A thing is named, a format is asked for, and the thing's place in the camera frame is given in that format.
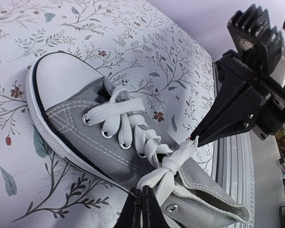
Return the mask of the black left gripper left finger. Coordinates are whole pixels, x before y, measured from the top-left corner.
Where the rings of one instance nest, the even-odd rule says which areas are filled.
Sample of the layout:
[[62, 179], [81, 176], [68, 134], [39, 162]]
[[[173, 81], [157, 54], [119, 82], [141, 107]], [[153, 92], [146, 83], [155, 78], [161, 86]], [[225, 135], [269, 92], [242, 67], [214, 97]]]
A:
[[114, 228], [141, 227], [141, 191], [131, 188]]

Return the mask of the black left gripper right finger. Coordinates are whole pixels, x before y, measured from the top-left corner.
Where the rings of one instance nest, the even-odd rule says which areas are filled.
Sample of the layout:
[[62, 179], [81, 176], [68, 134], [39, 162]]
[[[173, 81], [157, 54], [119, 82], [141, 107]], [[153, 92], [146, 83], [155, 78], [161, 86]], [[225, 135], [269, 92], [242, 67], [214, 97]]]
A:
[[142, 189], [142, 227], [169, 228], [153, 189], [149, 186]]

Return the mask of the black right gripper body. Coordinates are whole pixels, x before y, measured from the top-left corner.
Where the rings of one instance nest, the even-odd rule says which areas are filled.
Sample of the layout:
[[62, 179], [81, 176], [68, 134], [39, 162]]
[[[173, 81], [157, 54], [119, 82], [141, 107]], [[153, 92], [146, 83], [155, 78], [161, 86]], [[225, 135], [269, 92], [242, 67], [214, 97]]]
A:
[[[236, 72], [241, 78], [254, 74], [258, 78], [263, 78], [260, 72], [246, 65], [235, 51], [228, 51], [223, 57], [217, 61], [217, 67], [224, 71]], [[285, 89], [282, 88], [274, 79], [271, 78], [271, 86], [269, 86], [271, 99], [266, 107], [267, 114], [265, 117], [271, 120], [271, 135], [277, 131], [285, 123]]]

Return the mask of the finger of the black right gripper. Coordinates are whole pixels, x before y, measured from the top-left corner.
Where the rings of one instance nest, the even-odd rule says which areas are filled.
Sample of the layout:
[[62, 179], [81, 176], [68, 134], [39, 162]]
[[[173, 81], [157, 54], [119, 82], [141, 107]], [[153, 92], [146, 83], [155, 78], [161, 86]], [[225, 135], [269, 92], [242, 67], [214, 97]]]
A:
[[206, 116], [191, 133], [201, 147], [221, 138], [253, 130], [265, 140], [271, 135], [271, 120], [266, 107], [271, 99], [271, 78], [249, 74], [241, 78], [236, 72], [213, 68], [218, 84], [217, 96]]

